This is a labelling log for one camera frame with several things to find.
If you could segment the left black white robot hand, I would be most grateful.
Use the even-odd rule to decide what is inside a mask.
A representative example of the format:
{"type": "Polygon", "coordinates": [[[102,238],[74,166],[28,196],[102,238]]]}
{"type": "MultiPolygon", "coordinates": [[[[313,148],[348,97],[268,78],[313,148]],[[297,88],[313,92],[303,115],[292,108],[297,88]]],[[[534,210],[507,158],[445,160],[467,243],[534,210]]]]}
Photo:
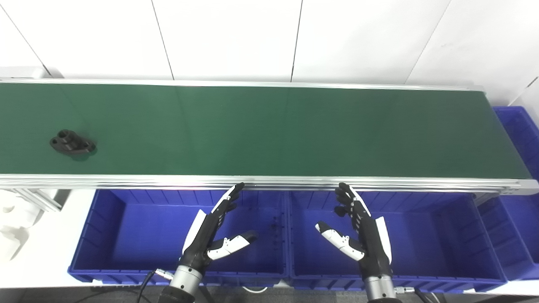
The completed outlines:
{"type": "Polygon", "coordinates": [[[227,213],[237,206],[235,200],[240,196],[244,186],[245,184],[241,182],[229,188],[209,213],[198,211],[187,233],[179,267],[204,274],[212,261],[236,253],[258,239],[256,231],[247,231],[232,238],[214,240],[227,213]]]}

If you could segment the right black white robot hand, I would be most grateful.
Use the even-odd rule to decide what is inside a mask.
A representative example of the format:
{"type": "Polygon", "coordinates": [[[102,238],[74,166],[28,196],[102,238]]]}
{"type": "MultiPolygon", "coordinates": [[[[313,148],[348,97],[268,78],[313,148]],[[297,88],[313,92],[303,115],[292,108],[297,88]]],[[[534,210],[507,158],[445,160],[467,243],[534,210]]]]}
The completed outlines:
{"type": "Polygon", "coordinates": [[[350,217],[356,238],[344,235],[323,221],[316,223],[316,230],[339,251],[358,262],[363,279],[392,277],[391,244],[385,219],[373,218],[365,201],[349,184],[339,183],[335,194],[339,206],[334,212],[339,217],[350,217]]]}

